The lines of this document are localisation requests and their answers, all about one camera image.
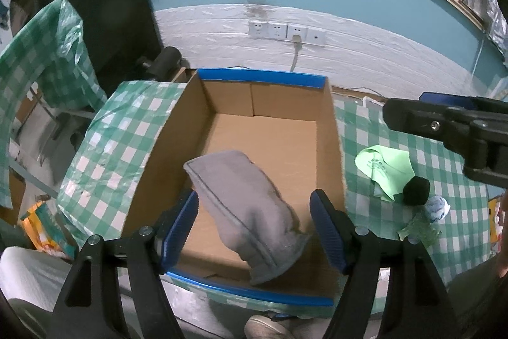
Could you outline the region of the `white wall socket strip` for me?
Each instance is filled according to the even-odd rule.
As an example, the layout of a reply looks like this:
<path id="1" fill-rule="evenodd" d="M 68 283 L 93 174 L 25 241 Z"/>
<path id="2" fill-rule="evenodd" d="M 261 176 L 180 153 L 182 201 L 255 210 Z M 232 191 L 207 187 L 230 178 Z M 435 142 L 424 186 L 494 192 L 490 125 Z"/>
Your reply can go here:
<path id="1" fill-rule="evenodd" d="M 325 46 L 327 32 L 320 28 L 310 28 L 300 24 L 281 22 L 249 21 L 248 34 L 256 39 L 272 39 L 301 44 Z"/>

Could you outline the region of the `black knitted soft object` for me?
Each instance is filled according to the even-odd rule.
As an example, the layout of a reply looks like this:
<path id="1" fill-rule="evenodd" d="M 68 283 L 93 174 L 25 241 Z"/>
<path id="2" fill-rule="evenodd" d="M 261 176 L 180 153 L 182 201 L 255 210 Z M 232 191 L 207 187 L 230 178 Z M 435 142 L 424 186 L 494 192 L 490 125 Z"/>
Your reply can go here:
<path id="1" fill-rule="evenodd" d="M 430 182 L 426 178 L 415 175 L 403 188 L 402 202 L 411 207 L 423 206 L 429 199 L 430 191 Z"/>

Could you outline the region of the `green white checkered tablecloth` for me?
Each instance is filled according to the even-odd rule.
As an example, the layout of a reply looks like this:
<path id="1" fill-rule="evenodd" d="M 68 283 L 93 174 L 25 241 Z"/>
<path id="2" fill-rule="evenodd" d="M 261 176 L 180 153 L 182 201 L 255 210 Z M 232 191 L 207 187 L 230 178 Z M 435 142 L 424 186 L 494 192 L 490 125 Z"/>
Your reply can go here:
<path id="1" fill-rule="evenodd" d="M 121 84 L 91 121 L 57 205 L 79 239 L 109 240 L 194 190 L 196 220 L 166 281 L 222 304 L 328 317 L 341 277 L 314 230 L 317 189 L 378 237 L 423 237 L 444 281 L 491 253 L 486 186 L 462 174 L 461 158 L 298 73 Z"/>

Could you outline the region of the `grey felt pouch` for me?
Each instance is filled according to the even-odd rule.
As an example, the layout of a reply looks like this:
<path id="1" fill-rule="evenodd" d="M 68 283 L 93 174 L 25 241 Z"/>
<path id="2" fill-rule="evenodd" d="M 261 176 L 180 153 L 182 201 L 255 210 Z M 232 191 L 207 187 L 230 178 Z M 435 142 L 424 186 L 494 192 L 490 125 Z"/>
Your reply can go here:
<path id="1" fill-rule="evenodd" d="M 199 202 L 214 219 L 222 243 L 250 268 L 250 284 L 283 275 L 311 238 L 272 181 L 246 154 L 215 152 L 184 163 Z"/>

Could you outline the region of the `dark green scouring pad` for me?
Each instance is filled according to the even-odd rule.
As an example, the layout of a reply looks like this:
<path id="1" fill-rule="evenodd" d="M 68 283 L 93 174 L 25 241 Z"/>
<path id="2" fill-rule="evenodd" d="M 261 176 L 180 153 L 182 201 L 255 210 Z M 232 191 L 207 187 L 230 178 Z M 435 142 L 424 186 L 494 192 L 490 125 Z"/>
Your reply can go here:
<path id="1" fill-rule="evenodd" d="M 398 231 L 398 235 L 400 241 L 412 237 L 429 248 L 438 241 L 441 231 L 427 219 L 424 213 L 417 213 L 404 228 Z"/>

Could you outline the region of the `black cylindrical clamp knob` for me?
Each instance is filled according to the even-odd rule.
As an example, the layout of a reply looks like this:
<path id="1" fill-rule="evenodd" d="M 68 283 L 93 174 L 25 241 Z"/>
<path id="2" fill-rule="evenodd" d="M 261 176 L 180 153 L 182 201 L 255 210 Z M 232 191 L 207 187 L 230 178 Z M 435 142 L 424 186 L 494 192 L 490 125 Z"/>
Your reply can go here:
<path id="1" fill-rule="evenodd" d="M 154 60 L 140 57 L 137 61 L 139 80 L 164 82 L 181 67 L 182 54 L 173 46 L 166 46 Z"/>

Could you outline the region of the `checkered covered chair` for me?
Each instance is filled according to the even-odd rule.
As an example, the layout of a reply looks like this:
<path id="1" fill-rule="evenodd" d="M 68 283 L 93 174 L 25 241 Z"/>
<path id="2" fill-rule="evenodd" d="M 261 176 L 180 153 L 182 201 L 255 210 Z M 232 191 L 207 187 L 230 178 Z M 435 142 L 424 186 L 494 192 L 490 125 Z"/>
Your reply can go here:
<path id="1" fill-rule="evenodd" d="M 38 84 L 50 107 L 97 111 L 107 101 L 84 42 L 84 21 L 68 0 L 54 0 L 1 53 L 1 206 L 10 196 L 11 127 L 24 97 Z"/>

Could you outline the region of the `light green microfiber cloth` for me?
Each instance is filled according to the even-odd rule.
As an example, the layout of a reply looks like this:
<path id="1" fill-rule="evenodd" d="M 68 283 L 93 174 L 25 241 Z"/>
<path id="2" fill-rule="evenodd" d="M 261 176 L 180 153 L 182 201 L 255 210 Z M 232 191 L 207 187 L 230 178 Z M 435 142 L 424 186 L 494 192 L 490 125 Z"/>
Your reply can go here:
<path id="1" fill-rule="evenodd" d="M 405 185 L 415 175 L 409 152 L 387 146 L 361 150 L 355 165 L 375 184 L 374 195 L 387 202 L 398 202 Z"/>

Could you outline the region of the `orange snack package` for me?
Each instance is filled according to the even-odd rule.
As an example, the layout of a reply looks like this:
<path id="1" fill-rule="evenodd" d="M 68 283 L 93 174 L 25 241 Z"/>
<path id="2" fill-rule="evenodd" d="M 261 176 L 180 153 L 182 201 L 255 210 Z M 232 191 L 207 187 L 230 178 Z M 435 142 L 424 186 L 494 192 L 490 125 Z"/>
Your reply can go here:
<path id="1" fill-rule="evenodd" d="M 73 261 L 77 248 L 64 233 L 58 220 L 45 200 L 36 202 L 20 218 L 20 224 L 33 244 L 42 253 Z"/>

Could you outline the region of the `cardboard box with blue edges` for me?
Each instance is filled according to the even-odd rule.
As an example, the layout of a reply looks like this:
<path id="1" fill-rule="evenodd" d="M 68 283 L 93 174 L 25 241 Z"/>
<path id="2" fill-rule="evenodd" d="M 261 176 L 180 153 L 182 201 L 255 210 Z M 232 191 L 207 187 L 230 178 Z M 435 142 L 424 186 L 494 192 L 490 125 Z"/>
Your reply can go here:
<path id="1" fill-rule="evenodd" d="M 153 224 L 190 191 L 196 220 L 170 276 L 220 296 L 326 312 L 338 272 L 315 233 L 310 197 L 345 207 L 343 155 L 327 78 L 199 70 L 158 134 L 122 234 Z"/>

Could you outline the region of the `white shoe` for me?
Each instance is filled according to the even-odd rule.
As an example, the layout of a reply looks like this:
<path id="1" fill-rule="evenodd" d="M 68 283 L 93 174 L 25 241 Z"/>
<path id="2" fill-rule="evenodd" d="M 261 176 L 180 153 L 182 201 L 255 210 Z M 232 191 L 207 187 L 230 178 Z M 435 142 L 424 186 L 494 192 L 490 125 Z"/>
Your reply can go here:
<path id="1" fill-rule="evenodd" d="M 246 339 L 287 339 L 294 338 L 294 331 L 302 320 L 294 317 L 254 315 L 244 326 Z"/>

